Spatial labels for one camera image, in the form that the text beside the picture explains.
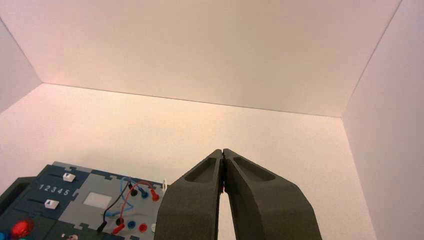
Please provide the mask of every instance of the white wall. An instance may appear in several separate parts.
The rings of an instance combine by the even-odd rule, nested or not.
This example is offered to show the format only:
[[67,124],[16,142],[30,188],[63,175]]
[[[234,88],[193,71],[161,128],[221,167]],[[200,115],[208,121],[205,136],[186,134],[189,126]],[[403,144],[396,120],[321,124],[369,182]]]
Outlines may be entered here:
[[0,0],[45,83],[340,117],[400,0]]
[[424,239],[423,24],[403,0],[343,115],[379,240]]
[[324,240],[376,239],[339,118],[42,84],[0,114],[0,136],[0,192],[54,161],[173,182],[230,148],[296,183]]
[[41,84],[0,19],[0,113]]

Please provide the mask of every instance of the circuit board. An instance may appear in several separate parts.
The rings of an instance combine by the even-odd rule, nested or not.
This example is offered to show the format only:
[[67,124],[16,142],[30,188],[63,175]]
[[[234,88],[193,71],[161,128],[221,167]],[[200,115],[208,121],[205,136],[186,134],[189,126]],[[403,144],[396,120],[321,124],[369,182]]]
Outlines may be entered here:
[[0,215],[0,240],[153,240],[165,190],[163,183],[54,162]]

